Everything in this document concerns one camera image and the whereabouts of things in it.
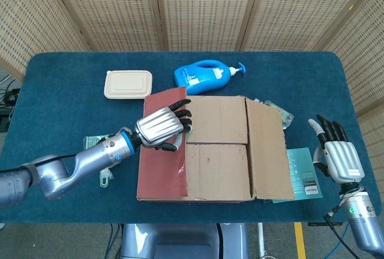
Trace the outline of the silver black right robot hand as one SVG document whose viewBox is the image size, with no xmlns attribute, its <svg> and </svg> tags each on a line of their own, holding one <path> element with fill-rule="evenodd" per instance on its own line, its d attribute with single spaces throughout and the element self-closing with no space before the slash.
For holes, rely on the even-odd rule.
<svg viewBox="0 0 384 259">
<path fill-rule="evenodd" d="M 319 146 L 313 155 L 313 164 L 335 183 L 359 183 L 365 176 L 355 145 L 349 141 L 341 124 L 321 115 L 309 119 Z"/>
</svg>

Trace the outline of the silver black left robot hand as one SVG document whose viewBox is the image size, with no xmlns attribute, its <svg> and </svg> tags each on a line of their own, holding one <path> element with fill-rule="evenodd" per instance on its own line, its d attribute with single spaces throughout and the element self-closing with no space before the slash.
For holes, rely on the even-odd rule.
<svg viewBox="0 0 384 259">
<path fill-rule="evenodd" d="M 141 145 L 176 152 L 181 147 L 183 134 L 192 131 L 191 112 L 181 109 L 189 103 L 190 99 L 183 99 L 138 120 L 134 134 Z"/>
</svg>

